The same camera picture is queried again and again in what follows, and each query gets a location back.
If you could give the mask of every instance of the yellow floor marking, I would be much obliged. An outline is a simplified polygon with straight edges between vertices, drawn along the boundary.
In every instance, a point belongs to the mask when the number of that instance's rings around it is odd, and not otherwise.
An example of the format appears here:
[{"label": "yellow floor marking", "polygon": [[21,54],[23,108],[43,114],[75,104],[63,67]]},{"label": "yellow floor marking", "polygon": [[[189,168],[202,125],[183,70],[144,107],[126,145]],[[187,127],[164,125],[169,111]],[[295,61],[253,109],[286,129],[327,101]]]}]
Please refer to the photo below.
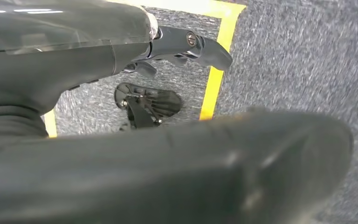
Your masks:
[{"label": "yellow floor marking", "polygon": [[54,110],[44,115],[44,123],[46,124],[46,131],[50,138],[57,137],[57,126],[55,125]]},{"label": "yellow floor marking", "polygon": [[[107,0],[111,2],[123,2],[131,5],[141,5],[172,11],[211,16],[221,19],[217,41],[230,51],[234,36],[235,25],[239,14],[246,8],[245,5],[216,1],[216,0]],[[204,102],[201,108],[200,119],[211,119],[219,95],[223,72],[211,68]],[[54,110],[45,115],[46,129],[50,137],[57,136]]]}]

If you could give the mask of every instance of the gray carpet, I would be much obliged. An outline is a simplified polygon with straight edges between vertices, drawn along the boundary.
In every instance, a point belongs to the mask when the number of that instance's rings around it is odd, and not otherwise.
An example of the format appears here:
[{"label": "gray carpet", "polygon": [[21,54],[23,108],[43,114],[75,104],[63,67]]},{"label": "gray carpet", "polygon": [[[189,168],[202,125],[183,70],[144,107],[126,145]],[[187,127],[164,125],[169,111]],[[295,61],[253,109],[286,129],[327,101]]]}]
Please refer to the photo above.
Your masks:
[{"label": "gray carpet", "polygon": [[[323,224],[358,224],[358,0],[232,0],[247,5],[231,48],[234,65],[225,74],[216,115],[249,105],[332,114],[355,134],[348,177],[329,206],[315,218]],[[191,28],[216,38],[218,19],[148,9],[160,24]],[[158,64],[154,80],[118,75],[66,92],[56,109],[59,135],[114,132],[125,121],[113,99],[120,82],[177,91],[184,110],[168,121],[197,119],[208,68]]]}]

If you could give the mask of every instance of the screw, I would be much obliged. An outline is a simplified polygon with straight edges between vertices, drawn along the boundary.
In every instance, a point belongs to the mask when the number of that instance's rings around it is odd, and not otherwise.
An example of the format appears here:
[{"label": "screw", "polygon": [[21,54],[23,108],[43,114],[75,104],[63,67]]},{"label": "screw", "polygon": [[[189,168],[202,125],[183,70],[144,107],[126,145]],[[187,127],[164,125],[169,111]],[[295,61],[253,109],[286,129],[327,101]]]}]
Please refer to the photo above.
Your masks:
[{"label": "screw", "polygon": [[128,105],[127,101],[125,99],[123,99],[121,102],[120,102],[120,105],[122,107],[126,107]]},{"label": "screw", "polygon": [[190,32],[187,34],[187,43],[190,45],[190,47],[194,47],[197,43],[197,38],[194,33]]}]

